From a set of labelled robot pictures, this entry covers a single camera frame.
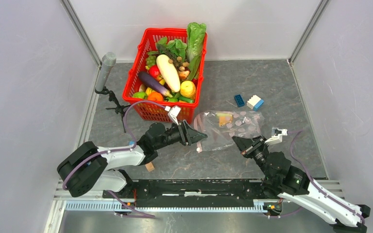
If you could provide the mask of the white radish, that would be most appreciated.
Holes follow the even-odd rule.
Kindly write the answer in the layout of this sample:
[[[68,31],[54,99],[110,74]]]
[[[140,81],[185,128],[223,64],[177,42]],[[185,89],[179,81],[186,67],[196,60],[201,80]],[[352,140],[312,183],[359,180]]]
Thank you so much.
[[[169,88],[173,92],[179,92],[181,84],[178,72],[174,64],[170,63],[169,60],[170,58],[167,55],[161,54],[157,56],[156,64]]]

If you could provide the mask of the clear zip top bag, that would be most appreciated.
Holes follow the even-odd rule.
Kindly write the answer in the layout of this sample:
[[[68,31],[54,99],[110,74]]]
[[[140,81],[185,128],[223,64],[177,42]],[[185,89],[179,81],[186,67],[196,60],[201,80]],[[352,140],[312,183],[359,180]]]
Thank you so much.
[[[233,116],[231,123],[220,127],[216,113],[227,113]],[[193,128],[207,135],[207,139],[197,143],[196,151],[224,150],[232,145],[233,136],[253,138],[261,135],[265,118],[261,113],[247,111],[206,111],[199,113],[193,120]]]

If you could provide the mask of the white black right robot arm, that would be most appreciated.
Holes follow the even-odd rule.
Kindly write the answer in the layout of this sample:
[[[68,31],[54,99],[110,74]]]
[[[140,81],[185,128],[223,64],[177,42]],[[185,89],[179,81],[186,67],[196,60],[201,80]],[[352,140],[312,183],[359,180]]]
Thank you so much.
[[[356,205],[333,194],[305,169],[291,164],[281,151],[270,152],[266,138],[233,136],[233,141],[243,157],[254,159],[265,175],[261,192],[267,198],[279,197],[298,204],[316,214],[337,233],[365,233],[365,219],[371,209]]]

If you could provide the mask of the brown mushroom bunch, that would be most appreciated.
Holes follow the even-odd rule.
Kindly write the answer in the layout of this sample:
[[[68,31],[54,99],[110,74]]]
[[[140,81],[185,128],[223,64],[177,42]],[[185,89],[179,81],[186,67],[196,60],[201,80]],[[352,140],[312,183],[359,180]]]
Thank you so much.
[[[173,64],[177,69],[178,76],[180,80],[186,80],[190,74],[189,62],[186,62],[182,59],[181,56],[176,57],[175,59],[169,59],[169,63]]]

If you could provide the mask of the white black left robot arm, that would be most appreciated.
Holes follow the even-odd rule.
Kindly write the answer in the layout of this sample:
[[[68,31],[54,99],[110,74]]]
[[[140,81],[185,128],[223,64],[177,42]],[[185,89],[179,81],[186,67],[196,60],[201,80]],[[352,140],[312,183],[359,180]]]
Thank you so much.
[[[183,120],[169,128],[153,123],[137,142],[123,147],[97,147],[92,141],[84,142],[57,167],[62,189],[74,198],[91,190],[111,190],[127,198],[133,192],[133,184],[120,167],[145,165],[164,147],[176,143],[191,146],[207,137]]]

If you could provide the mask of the green romaine lettuce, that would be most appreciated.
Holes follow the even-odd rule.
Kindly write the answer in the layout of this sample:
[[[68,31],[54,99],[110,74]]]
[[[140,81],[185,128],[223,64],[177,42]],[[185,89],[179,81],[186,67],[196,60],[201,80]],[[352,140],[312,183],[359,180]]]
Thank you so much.
[[[203,41],[206,34],[206,24],[191,22],[187,26],[187,50],[186,54],[191,62],[195,57],[201,55]]]

